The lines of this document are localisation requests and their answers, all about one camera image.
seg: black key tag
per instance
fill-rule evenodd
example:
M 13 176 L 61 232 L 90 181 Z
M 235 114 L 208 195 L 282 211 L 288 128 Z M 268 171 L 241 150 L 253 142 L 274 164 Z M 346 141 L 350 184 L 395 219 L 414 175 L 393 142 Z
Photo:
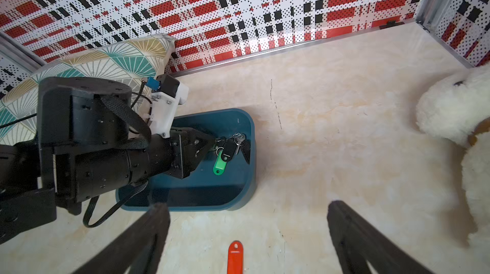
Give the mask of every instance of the black key tag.
M 245 158 L 245 161 L 250 164 L 250 140 L 245 140 L 242 143 L 242 147 L 240 148 L 243 153 L 243 157 Z
M 223 152 L 221 153 L 221 160 L 224 162 L 228 162 L 233 159 L 233 155 L 235 155 L 235 150 L 237 149 L 237 144 L 235 143 L 235 139 L 230 138 L 224 144 Z

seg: key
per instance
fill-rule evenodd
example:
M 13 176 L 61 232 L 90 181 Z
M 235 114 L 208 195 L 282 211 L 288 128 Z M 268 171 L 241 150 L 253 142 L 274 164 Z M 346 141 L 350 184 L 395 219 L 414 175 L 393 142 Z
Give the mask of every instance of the key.
M 239 135 L 234 135 L 235 136 L 235 143 L 237 144 L 237 149 L 235 150 L 235 155 L 238 154 L 238 151 L 240 150 L 240 146 L 242 143 L 245 141 L 246 137 L 244 134 L 239 134 Z

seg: black strap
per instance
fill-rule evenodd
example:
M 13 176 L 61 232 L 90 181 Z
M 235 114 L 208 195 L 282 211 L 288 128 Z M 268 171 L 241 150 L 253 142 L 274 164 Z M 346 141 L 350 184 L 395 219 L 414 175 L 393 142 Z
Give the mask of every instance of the black strap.
M 148 124 L 146 124 L 143 119 L 134 112 L 126 103 L 124 103 L 121 99 L 104 95 L 101 96 L 102 103 L 112 111 L 116 116 L 125 121 L 132 128 L 137 130 L 142 137 L 129 139 L 124 142 L 122 145 L 119 145 L 117 148 L 122 149 L 140 149 L 146 148 L 150 145 L 151 141 L 151 130 Z
M 245 140 L 242 142 L 240 149 L 242 150 L 245 161 L 250 164 L 250 140 Z
M 119 200 L 119 202 L 117 202 L 114 206 L 112 206 L 112 208 L 109 209 L 109 211 L 107 211 L 97 222 L 93 223 L 92 225 L 89 224 L 89 221 L 90 218 L 92 217 L 92 213 L 94 213 L 95 205 L 99 200 L 99 196 L 91 198 L 89 206 L 87 207 L 87 210 L 85 210 L 85 214 L 83 215 L 83 225 L 85 225 L 88 228 L 94 228 L 104 223 L 105 220 L 107 220 L 116 210 L 118 210 L 122 205 L 124 205 L 124 203 L 126 203 L 130 198 L 134 197 L 139 192 L 143 191 L 147 185 L 148 185 L 148 180 L 146 180 L 142 185 L 134 187 L 134 189 L 128 195 L 126 195 L 124 198 Z

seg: green key tag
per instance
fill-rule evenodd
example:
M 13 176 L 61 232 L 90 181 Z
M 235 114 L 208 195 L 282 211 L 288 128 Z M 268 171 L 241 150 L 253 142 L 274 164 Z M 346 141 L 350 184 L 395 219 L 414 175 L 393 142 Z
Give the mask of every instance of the green key tag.
M 223 161 L 221 159 L 221 153 L 223 153 L 223 150 L 219 151 L 217 154 L 217 159 L 215 162 L 215 166 L 213 167 L 213 172 L 216 175 L 221 175 L 224 172 L 224 168 L 226 168 L 226 161 Z

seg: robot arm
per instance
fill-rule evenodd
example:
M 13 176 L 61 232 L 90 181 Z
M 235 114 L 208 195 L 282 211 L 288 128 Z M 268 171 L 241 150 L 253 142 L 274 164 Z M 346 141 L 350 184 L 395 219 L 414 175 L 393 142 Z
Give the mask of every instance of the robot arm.
M 196 169 L 214 137 L 170 128 L 188 88 L 167 75 L 149 81 L 150 127 L 130 109 L 131 89 L 123 83 L 41 81 L 36 137 L 0 145 L 0 244 L 54 221 L 57 206 L 78 215 L 83 201 L 100 194 L 138 187 L 159 173 L 183 179 Z M 142 137 L 128 140 L 129 126 Z

